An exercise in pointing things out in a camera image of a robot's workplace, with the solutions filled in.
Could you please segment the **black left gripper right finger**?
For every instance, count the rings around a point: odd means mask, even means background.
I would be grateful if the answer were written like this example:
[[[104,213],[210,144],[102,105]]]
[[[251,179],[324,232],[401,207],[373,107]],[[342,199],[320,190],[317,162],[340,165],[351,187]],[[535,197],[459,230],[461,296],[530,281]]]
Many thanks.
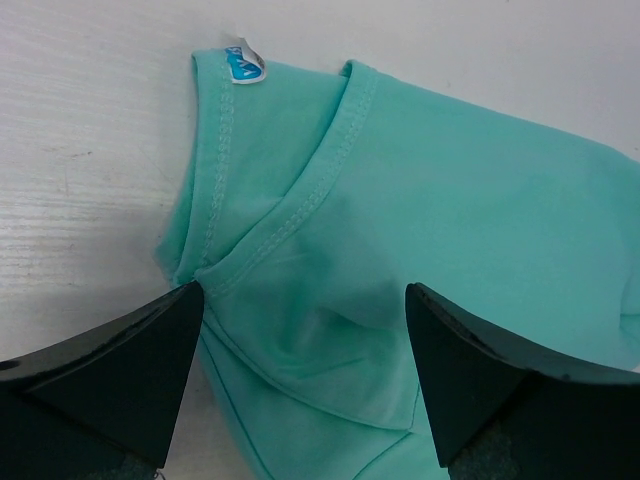
[[[420,283],[406,321],[439,464],[453,479],[639,475],[639,376],[479,318]]]

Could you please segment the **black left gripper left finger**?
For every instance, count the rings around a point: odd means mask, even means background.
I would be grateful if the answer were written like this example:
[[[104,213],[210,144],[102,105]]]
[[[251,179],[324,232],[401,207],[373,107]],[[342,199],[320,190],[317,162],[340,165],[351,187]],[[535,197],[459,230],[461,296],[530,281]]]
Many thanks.
[[[192,282],[2,362],[2,478],[161,478],[203,309]]]

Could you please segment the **mint green t-shirt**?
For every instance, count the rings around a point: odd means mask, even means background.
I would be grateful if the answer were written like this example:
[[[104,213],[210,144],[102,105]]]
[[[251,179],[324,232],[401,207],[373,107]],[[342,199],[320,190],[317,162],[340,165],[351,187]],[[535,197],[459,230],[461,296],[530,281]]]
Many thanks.
[[[551,349],[639,362],[639,166],[403,83],[192,56],[198,111],[157,258],[205,293],[198,352],[260,479],[442,479],[408,284]]]

